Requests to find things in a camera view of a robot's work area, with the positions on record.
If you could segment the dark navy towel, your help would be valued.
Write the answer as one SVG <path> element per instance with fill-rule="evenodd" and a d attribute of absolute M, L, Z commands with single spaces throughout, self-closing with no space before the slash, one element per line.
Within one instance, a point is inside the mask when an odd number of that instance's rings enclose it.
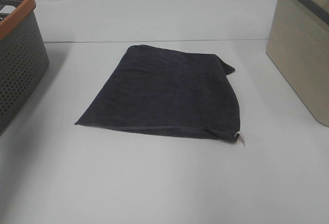
<path fill-rule="evenodd" d="M 234 71 L 215 54 L 133 45 L 77 124 L 235 143 L 242 133 L 228 80 Z"/>

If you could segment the beige bin grey rim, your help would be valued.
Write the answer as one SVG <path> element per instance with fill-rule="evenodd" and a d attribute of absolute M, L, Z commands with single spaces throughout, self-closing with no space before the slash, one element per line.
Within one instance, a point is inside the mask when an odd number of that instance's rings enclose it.
<path fill-rule="evenodd" d="M 328 0 L 277 0 L 266 53 L 312 116 L 328 125 Z"/>

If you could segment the grey perforated basket orange rim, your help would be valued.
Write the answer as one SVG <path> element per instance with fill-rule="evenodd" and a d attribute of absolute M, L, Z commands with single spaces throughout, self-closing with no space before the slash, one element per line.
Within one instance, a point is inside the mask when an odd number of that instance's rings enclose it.
<path fill-rule="evenodd" d="M 49 66 L 34 14 L 35 0 L 1 0 L 1 131 L 33 93 Z"/>

